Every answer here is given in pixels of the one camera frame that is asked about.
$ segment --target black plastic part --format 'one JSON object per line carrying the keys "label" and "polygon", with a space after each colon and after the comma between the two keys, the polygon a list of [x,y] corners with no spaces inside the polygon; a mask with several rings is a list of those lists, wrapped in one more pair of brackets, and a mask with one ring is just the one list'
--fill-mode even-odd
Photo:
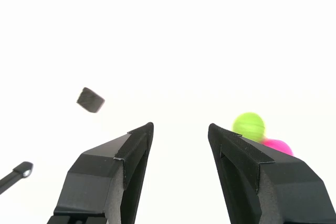
{"label": "black plastic part", "polygon": [[33,164],[30,162],[22,162],[16,166],[13,171],[0,180],[0,194],[12,187],[20,179],[28,177],[33,170]]}
{"label": "black plastic part", "polygon": [[83,88],[77,103],[91,113],[97,113],[105,100],[88,88]]}
{"label": "black plastic part", "polygon": [[302,160],[215,124],[208,139],[232,224],[336,224],[323,181]]}
{"label": "black plastic part", "polygon": [[48,224],[134,224],[153,130],[148,123],[82,153]]}

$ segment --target magenta ball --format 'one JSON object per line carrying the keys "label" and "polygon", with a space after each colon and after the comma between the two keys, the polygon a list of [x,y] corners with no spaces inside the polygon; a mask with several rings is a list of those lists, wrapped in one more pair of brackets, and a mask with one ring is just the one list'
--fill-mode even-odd
{"label": "magenta ball", "polygon": [[270,147],[272,149],[275,149],[277,151],[286,153],[288,155],[293,156],[293,152],[290,149],[290,147],[283,141],[280,140],[274,140],[274,139],[265,139],[262,144],[264,144],[267,147]]}

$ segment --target white backdrop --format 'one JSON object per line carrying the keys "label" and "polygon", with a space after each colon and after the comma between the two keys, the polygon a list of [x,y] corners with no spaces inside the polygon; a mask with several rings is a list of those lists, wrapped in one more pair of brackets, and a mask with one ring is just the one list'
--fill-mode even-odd
{"label": "white backdrop", "polygon": [[[1,223],[47,223],[80,153],[149,121],[137,224],[229,223],[207,128],[247,111],[335,205],[335,3],[0,0],[0,177],[35,164],[0,196]],[[83,87],[99,113],[76,104]]]}

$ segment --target cube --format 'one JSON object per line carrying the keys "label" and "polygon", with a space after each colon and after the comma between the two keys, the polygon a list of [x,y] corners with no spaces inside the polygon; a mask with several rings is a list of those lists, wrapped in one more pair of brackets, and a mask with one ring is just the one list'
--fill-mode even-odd
{"label": "cube", "polygon": [[83,88],[77,103],[91,113],[97,113],[105,100],[88,88]]}

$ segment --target yellow-green ball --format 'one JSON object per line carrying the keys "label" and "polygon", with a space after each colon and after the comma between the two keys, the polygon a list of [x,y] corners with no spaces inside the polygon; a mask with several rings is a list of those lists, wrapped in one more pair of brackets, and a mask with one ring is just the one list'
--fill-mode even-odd
{"label": "yellow-green ball", "polygon": [[265,124],[258,114],[248,112],[237,117],[232,131],[259,143],[264,139]]}

